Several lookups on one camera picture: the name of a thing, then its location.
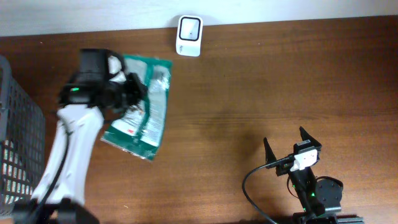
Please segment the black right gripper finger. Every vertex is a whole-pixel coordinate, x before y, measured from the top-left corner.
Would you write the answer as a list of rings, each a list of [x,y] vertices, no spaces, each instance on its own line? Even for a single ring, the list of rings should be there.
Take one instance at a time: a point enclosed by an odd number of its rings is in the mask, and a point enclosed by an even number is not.
[[[269,145],[267,138],[263,139],[263,143],[264,143],[264,149],[265,149],[265,155],[266,155],[265,165],[266,165],[267,169],[270,169],[270,168],[274,167],[274,164],[277,161],[277,159]]]
[[[317,149],[321,149],[322,145],[311,135],[309,135],[309,133],[301,126],[299,127],[300,130],[300,136],[302,138],[302,141],[310,141],[310,144],[312,146],[314,146]]]

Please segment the green wipes packet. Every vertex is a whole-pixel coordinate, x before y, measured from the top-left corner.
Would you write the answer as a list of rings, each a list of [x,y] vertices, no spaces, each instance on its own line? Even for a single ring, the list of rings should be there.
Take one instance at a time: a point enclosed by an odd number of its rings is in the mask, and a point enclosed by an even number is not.
[[[162,143],[167,115],[172,62],[138,55],[124,56],[127,71],[136,73],[147,96],[114,120],[101,140],[124,152],[151,161]]]

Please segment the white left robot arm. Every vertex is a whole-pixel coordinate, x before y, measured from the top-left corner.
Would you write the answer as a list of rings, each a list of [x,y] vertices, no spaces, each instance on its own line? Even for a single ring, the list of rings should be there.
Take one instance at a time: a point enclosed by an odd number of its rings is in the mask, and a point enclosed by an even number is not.
[[[147,87],[126,68],[80,70],[61,89],[58,123],[44,174],[28,202],[12,211],[14,223],[99,223],[84,207],[91,153],[106,110],[124,114]]]

